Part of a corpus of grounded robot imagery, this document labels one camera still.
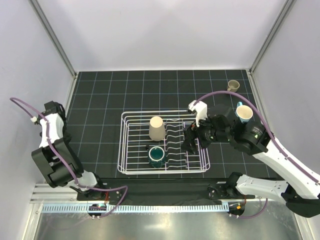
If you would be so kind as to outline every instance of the black table surface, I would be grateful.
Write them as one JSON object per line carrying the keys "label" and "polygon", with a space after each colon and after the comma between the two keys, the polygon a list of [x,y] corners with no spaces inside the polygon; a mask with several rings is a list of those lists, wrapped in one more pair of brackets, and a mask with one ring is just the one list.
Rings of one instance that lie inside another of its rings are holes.
{"label": "black table surface", "polygon": [[[204,94],[225,90],[229,80],[237,80],[238,93],[256,104],[245,70],[80,72],[68,112],[70,146],[84,169],[101,178],[227,178],[232,172],[277,178],[271,168],[228,143],[209,146],[210,169],[204,173],[142,176],[117,170],[123,112],[186,110],[190,102]],[[230,95],[216,95],[204,102],[208,108],[224,104],[235,109],[238,101]]]}

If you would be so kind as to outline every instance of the small beige cup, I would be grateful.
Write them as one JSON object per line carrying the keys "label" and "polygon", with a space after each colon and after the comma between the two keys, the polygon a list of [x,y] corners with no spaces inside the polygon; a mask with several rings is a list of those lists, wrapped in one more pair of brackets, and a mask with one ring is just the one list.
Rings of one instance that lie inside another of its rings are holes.
{"label": "small beige cup", "polygon": [[161,141],[166,136],[166,129],[164,125],[164,121],[159,116],[154,116],[150,120],[150,126],[149,126],[149,137],[153,141]]}
{"label": "small beige cup", "polygon": [[240,83],[238,81],[230,80],[230,81],[228,81],[228,86],[227,86],[226,90],[229,92],[235,93],[236,91],[238,91],[239,87],[240,87]]}

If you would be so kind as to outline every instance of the blue cup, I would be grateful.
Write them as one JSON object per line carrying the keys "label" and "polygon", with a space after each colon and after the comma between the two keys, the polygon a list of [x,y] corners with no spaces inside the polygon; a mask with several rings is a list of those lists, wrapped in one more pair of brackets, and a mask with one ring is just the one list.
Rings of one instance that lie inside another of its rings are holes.
{"label": "blue cup", "polygon": [[235,115],[240,119],[241,123],[250,121],[254,112],[249,106],[243,105],[241,101],[236,104]]}
{"label": "blue cup", "polygon": [[165,150],[160,146],[153,146],[148,150],[148,160],[152,167],[161,168],[166,162]]}

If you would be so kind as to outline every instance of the beige cup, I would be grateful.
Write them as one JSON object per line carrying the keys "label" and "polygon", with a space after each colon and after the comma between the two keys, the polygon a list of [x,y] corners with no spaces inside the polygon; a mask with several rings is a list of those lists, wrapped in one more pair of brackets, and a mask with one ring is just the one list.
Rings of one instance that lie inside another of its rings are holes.
{"label": "beige cup", "polygon": [[226,88],[226,90],[229,92],[235,93],[236,91],[238,91],[239,87],[240,87],[240,83],[238,81],[230,80],[228,81],[228,87]]}
{"label": "beige cup", "polygon": [[254,112],[249,106],[240,105],[236,108],[235,115],[240,118],[242,123],[247,123],[254,115]]}
{"label": "beige cup", "polygon": [[154,116],[150,120],[150,126],[149,126],[149,137],[153,141],[161,141],[166,136],[166,129],[164,125],[164,121],[159,116]]}

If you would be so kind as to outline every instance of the dish rack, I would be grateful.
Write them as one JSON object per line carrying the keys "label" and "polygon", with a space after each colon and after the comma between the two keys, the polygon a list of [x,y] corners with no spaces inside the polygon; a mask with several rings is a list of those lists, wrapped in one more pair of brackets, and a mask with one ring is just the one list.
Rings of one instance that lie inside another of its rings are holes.
{"label": "dish rack", "polygon": [[[165,138],[153,141],[149,137],[150,119],[162,118]],[[207,149],[195,143],[198,154],[183,152],[183,129],[195,121],[195,116],[182,110],[126,111],[121,115],[121,131],[117,169],[126,175],[203,173],[210,168]],[[166,152],[166,163],[154,168],[148,161],[148,147],[160,146]]]}

